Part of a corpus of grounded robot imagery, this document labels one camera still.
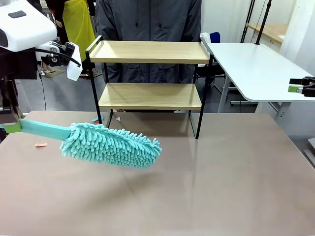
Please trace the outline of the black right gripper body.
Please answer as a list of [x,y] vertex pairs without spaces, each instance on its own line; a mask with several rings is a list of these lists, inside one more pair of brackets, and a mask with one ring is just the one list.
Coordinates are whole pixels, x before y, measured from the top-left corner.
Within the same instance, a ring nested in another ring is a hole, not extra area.
[[301,85],[302,94],[305,97],[315,97],[315,78],[312,76],[306,76],[302,79]]

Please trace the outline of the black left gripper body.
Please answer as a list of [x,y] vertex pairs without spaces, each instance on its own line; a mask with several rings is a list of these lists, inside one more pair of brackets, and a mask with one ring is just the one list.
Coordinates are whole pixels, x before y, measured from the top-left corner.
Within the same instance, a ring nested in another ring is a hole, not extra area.
[[11,52],[0,49],[0,77],[9,76],[18,80],[37,79],[37,60],[35,52]]

